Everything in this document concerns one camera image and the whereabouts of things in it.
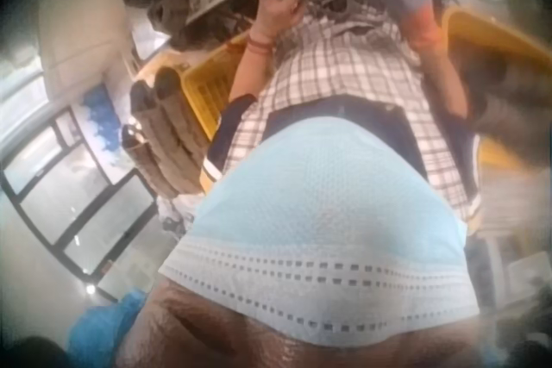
yellow plastic basket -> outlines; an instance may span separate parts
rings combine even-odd
[[[516,29],[495,22],[491,17],[454,6],[445,11],[442,29],[447,35],[447,41],[451,38],[462,38],[475,45],[524,59],[540,66],[544,71],[552,72],[552,53],[548,49]],[[528,168],[518,156],[487,138],[481,142],[479,162],[509,170]]]
[[[247,35],[236,36],[181,76],[182,91],[210,140],[215,136],[221,112],[228,105]]]

window frame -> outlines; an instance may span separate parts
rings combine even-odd
[[[68,113],[74,122],[80,138],[76,140],[72,145],[68,146],[63,139],[61,131],[57,125],[57,119],[61,116]],[[61,145],[61,152],[57,154],[53,159],[51,159],[35,176],[25,185],[25,187],[16,194],[12,189],[8,179],[6,178],[3,169],[0,171],[0,187],[5,192],[7,198],[10,200],[14,208],[16,209],[17,214],[22,218],[23,222],[27,225],[29,230],[36,236],[39,242],[70,272],[73,276],[80,279],[85,284],[94,284],[96,286],[96,292],[104,298],[116,303],[117,300],[105,290],[102,290],[98,287],[100,280],[109,270],[109,267],[106,269],[106,266],[110,263],[115,263],[116,260],[121,256],[122,252],[129,246],[129,244],[134,240],[134,238],[143,230],[143,228],[149,223],[149,221],[157,214],[157,205],[156,197],[157,195],[152,190],[152,188],[147,184],[144,177],[138,172],[136,168],[132,169],[125,177],[119,180],[118,183],[112,184],[105,173],[104,169],[97,160],[96,155],[91,150],[88,142],[86,142],[85,136],[77,122],[75,115],[71,107],[67,107],[56,113],[53,117],[48,119],[46,122],[43,122],[41,125],[33,129],[33,131],[25,137],[24,140],[19,142],[15,148],[13,148],[5,157],[0,159],[2,166],[8,165],[12,162],[17,154],[19,154],[28,144],[30,144],[39,134],[41,134],[46,128],[52,128],[58,142]],[[103,178],[108,183],[108,186],[102,190],[102,192],[91,201],[88,206],[78,215],[76,220],[74,220],[71,225],[65,230],[65,232],[57,239],[54,244],[51,244],[42,232],[35,226],[33,221],[28,217],[25,210],[22,207],[22,201],[25,197],[32,191],[32,189],[44,178],[62,159],[65,158],[72,150],[76,147],[84,145],[86,150],[90,153],[94,163],[96,164],[97,169],[102,174]],[[74,236],[77,235],[84,225],[106,204],[109,200],[132,178],[138,177],[147,191],[152,195],[153,201],[150,206],[135,220],[135,222],[127,229],[119,241],[108,251],[108,253],[103,256],[102,260],[98,264],[97,268],[92,274],[84,273],[76,263],[74,263],[69,257],[65,254],[64,250],[71,243]]]

person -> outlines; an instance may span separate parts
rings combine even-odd
[[[431,0],[385,2],[427,93],[382,15],[260,0],[209,193],[117,367],[478,364],[468,102]]]

hand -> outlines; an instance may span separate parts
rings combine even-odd
[[[279,34],[301,22],[305,10],[303,0],[259,0],[257,19],[249,35],[255,41],[273,43]]]
[[[417,52],[442,44],[436,24],[433,0],[385,0],[392,19],[403,29],[412,49]]]

glove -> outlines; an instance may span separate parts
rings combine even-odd
[[[442,30],[437,26],[433,0],[384,0],[389,15],[400,26],[411,48],[424,49],[443,46]]]

